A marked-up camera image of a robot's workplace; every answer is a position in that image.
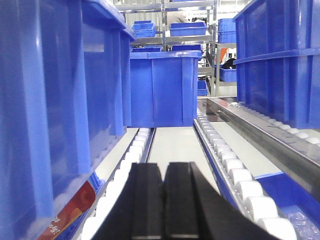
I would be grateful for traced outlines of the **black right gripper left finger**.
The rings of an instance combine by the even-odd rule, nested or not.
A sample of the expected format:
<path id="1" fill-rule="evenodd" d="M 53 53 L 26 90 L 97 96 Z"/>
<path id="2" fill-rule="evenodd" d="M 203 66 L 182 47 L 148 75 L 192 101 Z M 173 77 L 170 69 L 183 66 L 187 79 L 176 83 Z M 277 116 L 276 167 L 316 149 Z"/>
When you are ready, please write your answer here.
<path id="1" fill-rule="evenodd" d="M 163 182 L 156 163 L 133 163 L 122 192 L 94 240 L 162 240 Z"/>

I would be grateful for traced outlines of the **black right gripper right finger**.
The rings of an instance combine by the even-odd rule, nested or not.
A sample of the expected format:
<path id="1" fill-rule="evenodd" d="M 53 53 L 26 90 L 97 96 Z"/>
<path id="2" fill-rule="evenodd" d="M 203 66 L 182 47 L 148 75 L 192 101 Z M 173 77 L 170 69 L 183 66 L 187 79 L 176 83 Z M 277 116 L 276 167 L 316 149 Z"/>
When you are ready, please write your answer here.
<path id="1" fill-rule="evenodd" d="M 210 185 L 194 162 L 169 163 L 164 180 L 166 240 L 274 240 Z"/>

